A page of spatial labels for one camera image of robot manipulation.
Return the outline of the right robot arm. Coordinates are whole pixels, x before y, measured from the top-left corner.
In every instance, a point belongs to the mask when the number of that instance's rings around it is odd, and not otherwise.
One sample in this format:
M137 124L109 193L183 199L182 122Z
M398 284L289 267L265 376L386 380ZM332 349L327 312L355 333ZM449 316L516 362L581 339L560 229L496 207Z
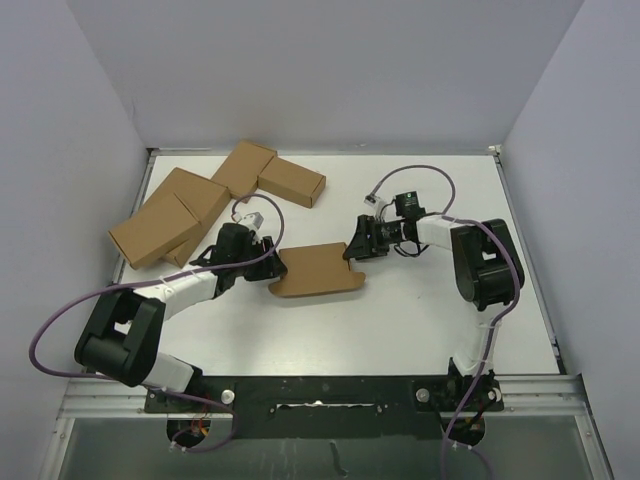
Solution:
M355 233L343 253L345 260L383 257L392 249L408 257L401 248L407 242L417 247L414 257L430 247L451 253L457 290L477 314L474 323L463 329L462 343L452 356L460 374L447 380L444 394L452 406L469 407L481 394L473 376L493 369L499 329L515 309L525 282L509 227L502 219L478 222L429 212L415 191L393 198L396 218L392 221L385 219L388 205L381 198L370 195L365 202L375 214L357 217Z

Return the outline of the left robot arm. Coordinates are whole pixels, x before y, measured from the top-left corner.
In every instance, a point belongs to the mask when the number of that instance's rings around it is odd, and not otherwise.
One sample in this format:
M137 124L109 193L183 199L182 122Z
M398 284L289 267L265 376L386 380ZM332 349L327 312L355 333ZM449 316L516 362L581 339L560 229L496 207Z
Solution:
M203 398L203 386L196 380L201 370L159 351L164 323L221 296L239 277L247 282L273 280L288 269L270 236L260 237L253 227L233 223L224 224L216 243L191 265L175 280L101 294L76 344L76 362L129 387L165 390L182 411L196 408Z

